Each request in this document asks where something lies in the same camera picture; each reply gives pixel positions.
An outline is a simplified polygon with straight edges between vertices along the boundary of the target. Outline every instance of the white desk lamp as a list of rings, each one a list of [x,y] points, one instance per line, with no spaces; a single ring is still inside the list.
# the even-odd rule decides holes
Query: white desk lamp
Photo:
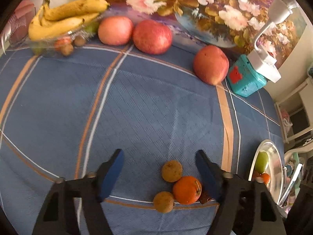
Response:
[[[292,14],[292,9],[297,7],[298,3],[296,0],[274,0],[268,10],[269,19],[254,37],[254,50],[247,56],[252,67],[258,73],[274,83],[281,78],[280,73],[275,67],[277,60],[265,50],[264,46],[257,46],[256,42],[272,23],[282,23],[290,14]]]

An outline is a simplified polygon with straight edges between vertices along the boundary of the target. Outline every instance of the teal box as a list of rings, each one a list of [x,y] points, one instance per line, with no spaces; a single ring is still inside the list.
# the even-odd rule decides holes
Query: teal box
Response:
[[[266,78],[256,72],[246,55],[241,55],[227,73],[227,80],[235,94],[248,97],[266,85]]]

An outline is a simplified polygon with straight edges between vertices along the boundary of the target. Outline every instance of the silver tray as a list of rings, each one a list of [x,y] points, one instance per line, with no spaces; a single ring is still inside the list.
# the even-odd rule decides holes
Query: silver tray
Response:
[[[265,151],[269,156],[269,164],[265,169],[265,172],[270,175],[271,180],[268,188],[273,200],[278,204],[283,190],[283,167],[281,164],[281,156],[271,140],[262,141],[256,150],[248,180],[251,181],[252,179],[255,161],[260,151]]]

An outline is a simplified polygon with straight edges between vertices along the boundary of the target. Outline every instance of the floral painting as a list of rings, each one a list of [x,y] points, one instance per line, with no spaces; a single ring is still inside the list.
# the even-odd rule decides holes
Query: floral painting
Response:
[[[268,17],[273,0],[107,0],[112,10],[142,15],[169,25],[203,46],[210,43],[237,54],[252,51],[252,39]],[[299,9],[293,9],[283,23],[272,24],[259,38],[258,45],[277,59],[279,68],[298,43],[306,23]]]

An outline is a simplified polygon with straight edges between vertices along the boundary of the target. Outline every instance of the bunch of bananas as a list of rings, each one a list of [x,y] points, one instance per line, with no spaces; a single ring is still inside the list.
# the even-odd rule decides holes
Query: bunch of bananas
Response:
[[[88,23],[105,11],[106,0],[76,0],[56,8],[49,8],[50,0],[43,0],[28,28],[29,39],[37,41],[57,37]]]

